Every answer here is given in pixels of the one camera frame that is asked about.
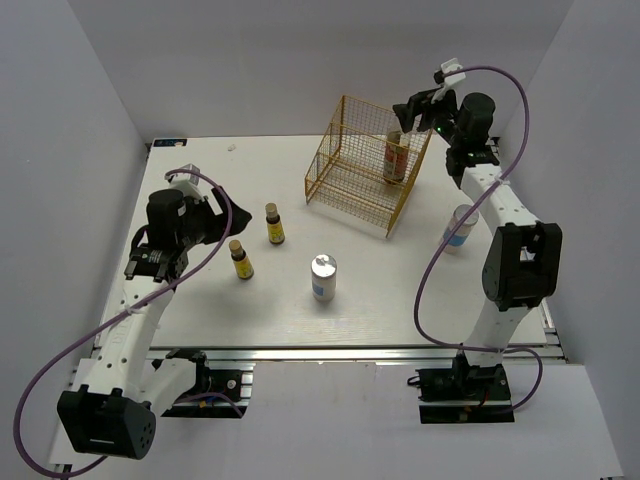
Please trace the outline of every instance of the bottle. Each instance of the bottle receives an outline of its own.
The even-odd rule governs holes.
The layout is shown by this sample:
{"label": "bottle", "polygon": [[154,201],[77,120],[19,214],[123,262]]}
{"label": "bottle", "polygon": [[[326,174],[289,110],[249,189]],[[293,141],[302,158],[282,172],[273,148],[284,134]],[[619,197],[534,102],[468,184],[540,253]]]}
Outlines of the bottle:
{"label": "bottle", "polygon": [[253,277],[253,267],[249,257],[247,257],[247,252],[242,248],[242,244],[238,240],[231,240],[229,242],[229,250],[231,250],[231,259],[236,267],[238,278],[249,280]]}
{"label": "bottle", "polygon": [[397,185],[404,180],[409,164],[409,145],[411,137],[402,133],[400,125],[394,124],[387,132],[384,150],[384,168],[382,176],[385,182]]}
{"label": "bottle", "polygon": [[267,203],[265,206],[267,212],[267,232],[269,233],[269,241],[273,245],[280,245],[284,242],[284,230],[278,215],[278,207],[275,203]]}

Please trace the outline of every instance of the robotic arm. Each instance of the robotic arm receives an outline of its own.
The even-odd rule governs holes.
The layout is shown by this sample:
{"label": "robotic arm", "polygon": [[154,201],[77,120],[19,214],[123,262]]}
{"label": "robotic arm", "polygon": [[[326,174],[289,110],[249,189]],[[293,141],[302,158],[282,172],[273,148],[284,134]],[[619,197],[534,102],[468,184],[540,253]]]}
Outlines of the robotic arm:
{"label": "robotic arm", "polygon": [[[458,108],[453,88],[464,79],[457,59],[435,73],[438,88],[413,95],[394,105],[402,130],[433,128],[449,145],[446,167],[458,186],[477,201],[502,175],[500,162],[487,145],[495,103],[482,93],[467,95]],[[479,207],[494,235],[482,269],[486,300],[466,346],[504,350],[532,308],[556,289],[562,231],[529,212],[507,182],[501,183]],[[510,393],[502,368],[502,353],[460,351],[451,369],[420,374],[423,399],[482,400],[489,392]]]}
{"label": "robotic arm", "polygon": [[[197,171],[193,165],[184,168]],[[169,188],[149,196],[149,223],[134,235],[124,272],[124,309],[180,278],[187,252],[219,241],[224,233],[229,212],[216,190],[219,215],[198,190],[198,177],[177,174],[167,180]],[[251,214],[230,203],[230,235],[236,235]],[[145,234],[148,241],[140,244]],[[78,391],[60,396],[58,415],[77,452],[141,459],[151,447],[156,416],[181,395],[206,391],[206,357],[194,351],[171,355],[142,382],[147,352],[173,294],[169,290],[107,330],[101,354]]]}

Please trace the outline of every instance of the wire basket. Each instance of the wire basket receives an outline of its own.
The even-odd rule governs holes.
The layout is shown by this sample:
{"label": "wire basket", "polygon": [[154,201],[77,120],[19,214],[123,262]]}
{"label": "wire basket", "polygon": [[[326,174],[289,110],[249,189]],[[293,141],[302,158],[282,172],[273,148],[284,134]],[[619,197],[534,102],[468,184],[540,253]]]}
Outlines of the wire basket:
{"label": "wire basket", "polygon": [[307,171],[316,199],[391,233],[427,151],[427,134],[402,136],[392,110],[343,96]]}

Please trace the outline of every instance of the white wall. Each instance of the white wall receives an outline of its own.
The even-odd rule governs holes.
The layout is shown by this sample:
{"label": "white wall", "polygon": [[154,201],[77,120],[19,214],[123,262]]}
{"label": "white wall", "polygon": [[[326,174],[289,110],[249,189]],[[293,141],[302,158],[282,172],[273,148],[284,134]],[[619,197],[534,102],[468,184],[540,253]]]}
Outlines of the white wall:
{"label": "white wall", "polygon": [[[37,369],[96,326],[145,151],[66,1],[2,2],[0,45],[0,476],[40,478],[12,446],[13,411]],[[23,422],[40,462],[74,359],[61,363]]]}
{"label": "white wall", "polygon": [[[640,479],[640,2],[576,0],[528,89],[529,148],[514,173],[564,231],[560,338],[584,362],[625,470]],[[512,158],[519,111],[502,141]]]}
{"label": "white wall", "polygon": [[[525,85],[572,0],[70,0],[145,140],[324,133],[342,94],[392,105],[451,57]],[[485,74],[498,101],[517,93]]]}

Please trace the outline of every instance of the silver can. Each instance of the silver can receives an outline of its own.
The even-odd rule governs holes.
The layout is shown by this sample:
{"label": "silver can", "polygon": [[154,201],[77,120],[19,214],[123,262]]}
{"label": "silver can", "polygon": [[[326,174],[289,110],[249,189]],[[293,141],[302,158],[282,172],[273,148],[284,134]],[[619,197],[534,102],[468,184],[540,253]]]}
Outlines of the silver can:
{"label": "silver can", "polygon": [[317,255],[311,262],[311,289],[320,302],[330,301],[336,294],[338,264],[331,255]]}
{"label": "silver can", "polygon": [[[451,220],[449,220],[449,224],[444,230],[444,234],[442,235],[442,239],[440,240],[441,242],[444,242],[444,240],[449,236],[451,230],[453,230],[453,227],[455,227],[456,223],[460,221],[460,219],[465,215],[465,213],[469,211],[470,208],[471,205],[460,205],[454,210],[453,215],[451,216]],[[471,233],[471,230],[473,230],[473,227],[475,227],[476,223],[478,223],[479,219],[480,214],[478,213],[478,210],[476,210],[460,226],[453,238],[449,240],[447,246],[444,247],[444,251],[447,253],[456,253],[460,249],[460,247],[464,245],[464,242],[467,241],[467,237]]]}

